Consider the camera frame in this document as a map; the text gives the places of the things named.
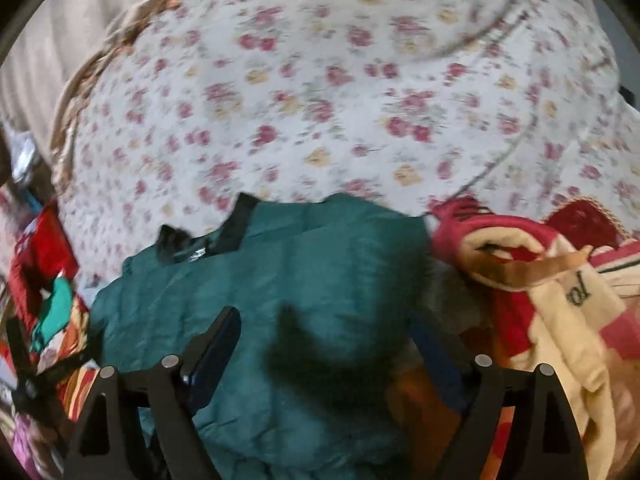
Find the dark green puffer jacket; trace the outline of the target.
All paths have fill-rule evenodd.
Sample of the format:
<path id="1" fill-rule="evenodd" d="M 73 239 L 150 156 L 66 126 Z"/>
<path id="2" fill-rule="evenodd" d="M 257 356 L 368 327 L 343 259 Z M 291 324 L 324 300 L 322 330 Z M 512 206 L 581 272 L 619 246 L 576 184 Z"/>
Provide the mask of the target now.
<path id="1" fill-rule="evenodd" d="M 224 307 L 240 340 L 194 424 L 226 479 L 372 479 L 404 452 L 384 393 L 419 301 L 424 221 L 350 195 L 255 205 L 231 252 L 220 233 L 164 229 L 102 289 L 101 362 L 141 370 Z"/>

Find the teal green garment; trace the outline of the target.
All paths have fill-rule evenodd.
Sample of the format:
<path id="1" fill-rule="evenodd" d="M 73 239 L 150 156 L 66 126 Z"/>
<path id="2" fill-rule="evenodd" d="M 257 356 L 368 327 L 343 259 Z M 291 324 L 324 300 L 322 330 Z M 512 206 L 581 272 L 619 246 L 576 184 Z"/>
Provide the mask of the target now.
<path id="1" fill-rule="evenodd" d="M 43 300 L 38 322 L 32 330 L 32 352 L 40 353 L 51 339 L 70 322 L 74 301 L 73 287 L 64 276 L 53 282 L 50 296 Z"/>

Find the red cream rose blanket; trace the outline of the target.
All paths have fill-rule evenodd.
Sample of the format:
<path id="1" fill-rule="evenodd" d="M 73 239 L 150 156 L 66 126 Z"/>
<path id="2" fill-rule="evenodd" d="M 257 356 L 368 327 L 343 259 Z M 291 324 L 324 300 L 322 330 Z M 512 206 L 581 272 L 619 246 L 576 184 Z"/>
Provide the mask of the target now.
<path id="1" fill-rule="evenodd" d="M 589 200 L 542 223 L 495 214 L 472 197 L 433 214 L 448 310 L 476 307 L 480 319 L 446 330 L 431 312 L 417 314 L 434 318 L 471 356 L 523 372 L 551 365 L 582 440 L 587 479 L 631 477 L 639 454 L 638 242 Z M 410 477 L 436 479 L 461 416 L 437 397 L 411 337 L 387 404 L 409 441 Z M 499 479 L 512 418 L 505 408 L 479 479 Z"/>

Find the red garment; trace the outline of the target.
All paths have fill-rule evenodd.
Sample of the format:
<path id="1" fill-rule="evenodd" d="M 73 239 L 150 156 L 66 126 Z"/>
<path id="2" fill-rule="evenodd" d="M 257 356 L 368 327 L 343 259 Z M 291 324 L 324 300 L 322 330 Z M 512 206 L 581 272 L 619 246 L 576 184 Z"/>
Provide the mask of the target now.
<path id="1" fill-rule="evenodd" d="M 50 200 L 14 247 L 8 285 L 15 315 L 31 333 L 42 309 L 41 291 L 52 290 L 59 276 L 71 281 L 79 269 L 72 246 L 58 220 L 58 202 Z"/>

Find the white floral bed sheet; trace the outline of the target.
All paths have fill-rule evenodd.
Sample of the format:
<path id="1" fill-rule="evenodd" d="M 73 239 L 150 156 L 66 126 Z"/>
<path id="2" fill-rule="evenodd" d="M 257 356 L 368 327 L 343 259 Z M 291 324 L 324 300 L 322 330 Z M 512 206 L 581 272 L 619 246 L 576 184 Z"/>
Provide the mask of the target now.
<path id="1" fill-rule="evenodd" d="M 154 0 L 62 103 L 60 214 L 116 278 L 163 224 L 242 192 L 337 192 L 418 216 L 476 195 L 544 218 L 576 196 L 639 229 L 639 114 L 582 0 Z"/>

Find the beige fringed curtain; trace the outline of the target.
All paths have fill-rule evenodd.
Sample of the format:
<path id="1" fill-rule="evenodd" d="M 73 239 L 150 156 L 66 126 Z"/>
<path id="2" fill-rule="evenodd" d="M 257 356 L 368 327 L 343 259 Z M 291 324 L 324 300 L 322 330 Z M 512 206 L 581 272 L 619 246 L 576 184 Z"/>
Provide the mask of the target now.
<path id="1" fill-rule="evenodd" d="M 41 0 L 1 63 L 1 165 L 181 152 L 178 110 L 213 0 Z"/>

